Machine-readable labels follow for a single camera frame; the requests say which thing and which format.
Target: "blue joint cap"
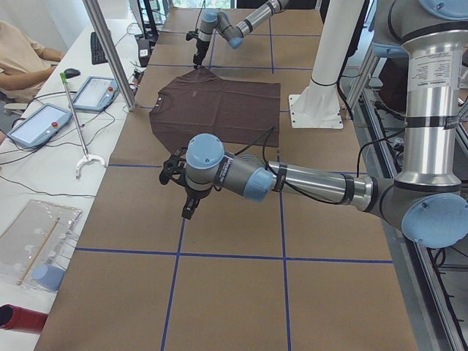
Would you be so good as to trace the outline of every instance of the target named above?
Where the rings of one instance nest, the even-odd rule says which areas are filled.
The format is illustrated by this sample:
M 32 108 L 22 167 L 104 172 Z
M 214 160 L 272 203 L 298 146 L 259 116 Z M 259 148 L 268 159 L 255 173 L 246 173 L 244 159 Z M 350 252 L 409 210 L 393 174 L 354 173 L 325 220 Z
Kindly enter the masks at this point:
M 468 20 L 466 0 L 419 0 L 424 9 L 444 20 Z
M 236 37 L 236 38 L 232 38 L 229 42 L 227 42 L 229 44 L 229 46 L 233 49 L 237 49 L 239 46 L 242 45 L 242 43 L 244 42 L 244 39 L 243 38 L 240 38 L 240 37 Z
M 190 167 L 207 170 L 218 165 L 224 156 L 222 142 L 212 134 L 193 137 L 187 148 L 186 160 Z
M 405 236 L 431 249 L 454 245 L 468 233 L 468 205 L 455 194 L 435 194 L 416 202 L 404 215 Z
M 244 188 L 244 197 L 259 203 L 270 190 L 272 180 L 272 173 L 263 168 L 257 168 L 247 181 Z
M 205 11 L 203 11 L 202 20 L 204 20 L 206 23 L 216 22 L 217 19 L 218 19 L 218 14 L 216 13 L 215 10 L 206 9 Z

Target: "white table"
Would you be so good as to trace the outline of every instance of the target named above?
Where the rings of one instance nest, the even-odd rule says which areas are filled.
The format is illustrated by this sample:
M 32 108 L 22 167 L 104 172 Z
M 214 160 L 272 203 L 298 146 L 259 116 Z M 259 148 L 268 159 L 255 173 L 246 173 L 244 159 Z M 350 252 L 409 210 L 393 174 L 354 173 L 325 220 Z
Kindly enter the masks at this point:
M 135 68 L 134 64 L 137 63 L 137 44 L 133 35 L 127 33 L 127 29 L 131 23 L 132 21 L 130 19 L 107 21 L 114 43 L 118 42 L 116 49 L 128 78 L 131 77 L 133 69 Z M 59 73 L 63 72 L 66 68 L 72 67 L 81 71 L 80 76 L 68 80 L 69 88 L 72 91 L 77 91 L 88 76 L 112 77 L 109 64 L 99 64 L 95 66 L 91 64 L 89 37 L 92 31 L 92 27 L 89 26 L 78 37 L 62 62 L 56 68 L 56 71 L 45 83 L 38 96 L 63 91 L 64 87 Z M 137 31 L 137 26 L 131 26 L 128 30 L 130 33 L 134 33 L 135 31 Z M 45 97 L 41 100 L 59 107 L 68 108 L 67 98 L 64 94 L 61 96 Z M 40 102 L 33 102 L 25 111 L 23 117 L 32 114 L 40 105 Z M 109 156 L 116 145 L 125 118 L 127 117 L 128 110 L 124 98 L 119 95 L 107 109 L 107 112 L 115 118 L 115 121 L 99 132 L 94 138 L 93 143 L 88 147 L 90 153 L 104 157 L 106 164 L 108 163 Z M 95 115 L 96 114 L 91 113 L 78 113 L 78 118 L 81 123 L 86 123 Z M 113 118 L 108 114 L 101 113 L 93 121 L 90 121 L 82 128 L 85 141 L 90 141 L 99 128 L 109 124 L 112 120 Z M 79 144 L 80 142 L 75 130 L 75 124 L 72 121 L 69 125 L 64 127 L 56 137 L 60 137 L 68 132 L 70 132 L 68 135 L 60 139 L 60 141 L 52 142 L 52 144 L 64 142 Z M 5 140 L 0 147 L 0 153 L 15 149 L 16 147 L 11 141 Z M 23 152 L 0 154 L 0 163 L 17 159 L 23 155 Z M 37 153 L 21 161 L 2 165 L 0 175 L 30 186 L 38 191 L 95 195 L 102 177 L 105 174 L 105 169 L 98 162 L 85 165 L 81 169 L 81 178 L 77 180 L 75 178 L 76 164 L 82 157 L 83 151 L 81 146 L 63 145 L 57 148 L 43 147 Z M 8 228 L 10 223 L 14 221 L 30 200 L 43 200 L 50 203 L 72 206 L 82 210 L 81 218 L 74 228 L 77 234 L 81 233 L 94 201 L 93 198 L 84 197 L 51 197 L 48 195 L 39 195 L 30 192 L 24 187 L 0 179 L 0 234 Z M 49 312 L 55 297 L 55 293 L 28 290 L 0 282 L 0 306 L 9 303 L 41 312 Z M 38 338 L 39 336 L 34 334 L 0 330 L 0 350 L 33 350 Z

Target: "aluminum rail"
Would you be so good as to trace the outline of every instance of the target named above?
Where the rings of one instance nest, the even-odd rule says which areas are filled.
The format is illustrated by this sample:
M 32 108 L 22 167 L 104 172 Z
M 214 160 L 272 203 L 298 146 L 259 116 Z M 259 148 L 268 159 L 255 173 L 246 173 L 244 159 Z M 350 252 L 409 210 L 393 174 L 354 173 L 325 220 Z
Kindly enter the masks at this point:
M 118 57 L 116 46 L 112 41 L 112 37 L 101 8 L 99 7 L 97 0 L 83 0 L 83 3 L 88 13 L 89 20 L 91 21 L 97 37 L 101 42 L 102 48 L 104 49 L 105 57 L 109 61 L 112 74 L 117 81 L 122 95 L 124 95 L 129 111 L 132 111 L 136 107 L 135 97 L 130 89 L 124 68 L 122 67 L 120 58 Z

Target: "grid square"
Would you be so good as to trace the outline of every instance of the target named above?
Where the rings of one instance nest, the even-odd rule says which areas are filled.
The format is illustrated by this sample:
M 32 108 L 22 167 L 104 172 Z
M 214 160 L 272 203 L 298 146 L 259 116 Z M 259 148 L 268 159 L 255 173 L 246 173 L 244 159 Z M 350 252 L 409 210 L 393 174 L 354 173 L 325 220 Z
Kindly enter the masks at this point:
M 322 18 L 316 10 L 286 10 L 271 18 L 272 35 L 320 36 L 322 29 Z
M 197 53 L 197 40 L 185 40 L 185 34 L 161 33 L 154 46 L 149 64 L 193 65 L 193 55 Z M 204 64 L 208 64 L 213 45 L 210 45 Z
M 282 261 L 181 257 L 165 350 L 287 350 Z
M 418 349 L 392 265 L 289 262 L 292 349 Z
M 35 350 L 159 349 L 174 262 L 76 251 Z
M 252 35 L 237 49 L 216 35 L 211 66 L 216 67 L 271 67 L 271 45 L 268 35 Z
M 290 114 L 281 113 L 279 129 L 282 162 L 315 170 L 355 172 L 359 143 L 351 121 L 345 121 L 343 129 L 292 128 Z
M 172 8 L 163 26 L 165 32 L 187 33 L 195 29 L 200 9 Z
M 353 206 L 284 194 L 288 257 L 391 260 L 380 219 Z
M 289 110 L 289 94 L 300 94 L 309 84 L 310 72 L 299 69 L 247 69 L 213 67 L 211 71 L 224 79 L 250 82 L 281 83 L 280 110 Z
M 129 112 L 124 123 L 125 132 L 118 137 L 110 155 L 110 165 L 160 166 L 169 157 L 169 151 L 151 131 L 149 111 L 137 106 Z
M 78 247 L 176 252 L 186 195 L 175 184 L 161 185 L 160 172 L 109 167 Z
M 278 195 L 254 203 L 226 189 L 212 191 L 186 222 L 182 252 L 281 257 Z
M 277 68 L 314 67 L 319 37 L 278 37 L 273 40 L 273 65 Z

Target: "white pole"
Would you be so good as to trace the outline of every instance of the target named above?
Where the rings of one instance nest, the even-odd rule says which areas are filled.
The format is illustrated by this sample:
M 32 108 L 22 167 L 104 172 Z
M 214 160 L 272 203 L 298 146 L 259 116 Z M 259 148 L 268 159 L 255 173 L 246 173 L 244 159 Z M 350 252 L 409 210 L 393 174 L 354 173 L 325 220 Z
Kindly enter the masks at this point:
M 338 80 L 364 1 L 330 1 L 310 84 L 301 95 L 290 95 L 293 128 L 343 128 L 334 83 Z

